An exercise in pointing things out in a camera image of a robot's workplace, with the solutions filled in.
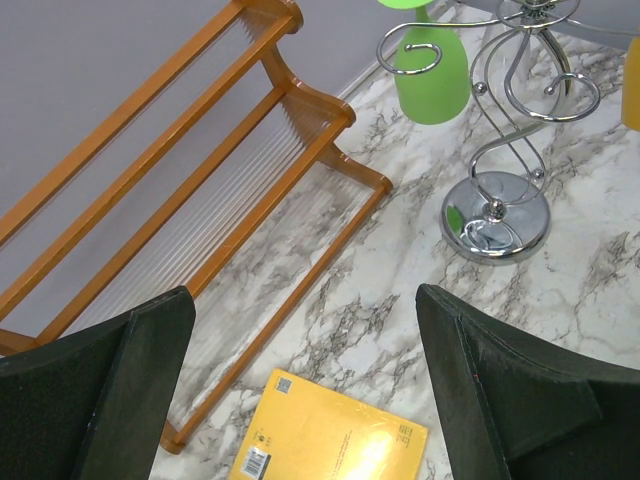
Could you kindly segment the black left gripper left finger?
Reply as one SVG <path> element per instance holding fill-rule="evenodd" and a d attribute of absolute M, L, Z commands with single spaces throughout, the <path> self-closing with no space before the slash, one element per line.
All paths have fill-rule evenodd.
<path fill-rule="evenodd" d="M 148 478 L 195 318 L 179 286 L 2 358 L 2 478 Z"/>

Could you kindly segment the green plastic wine glass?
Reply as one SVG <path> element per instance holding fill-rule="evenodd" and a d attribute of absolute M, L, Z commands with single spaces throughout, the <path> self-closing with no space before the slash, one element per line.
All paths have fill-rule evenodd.
<path fill-rule="evenodd" d="M 390 30 L 379 41 L 379 64 L 394 76 L 402 112 L 411 121 L 436 125 L 455 118 L 470 97 L 468 58 L 452 27 L 437 25 L 427 2 L 381 0 L 394 10 L 412 10 L 413 22 Z"/>

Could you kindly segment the yellow plastic wine glass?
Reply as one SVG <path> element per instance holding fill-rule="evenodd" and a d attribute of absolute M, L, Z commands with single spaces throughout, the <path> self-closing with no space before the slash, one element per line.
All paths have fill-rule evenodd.
<path fill-rule="evenodd" d="M 640 41 L 634 38 L 627 51 L 622 84 L 621 119 L 631 130 L 640 130 Z"/>

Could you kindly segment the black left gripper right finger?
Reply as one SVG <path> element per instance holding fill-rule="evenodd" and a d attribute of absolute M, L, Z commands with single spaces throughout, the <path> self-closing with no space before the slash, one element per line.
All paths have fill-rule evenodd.
<path fill-rule="evenodd" d="M 436 285 L 416 310 L 456 479 L 636 479 L 639 372 L 556 346 Z"/>

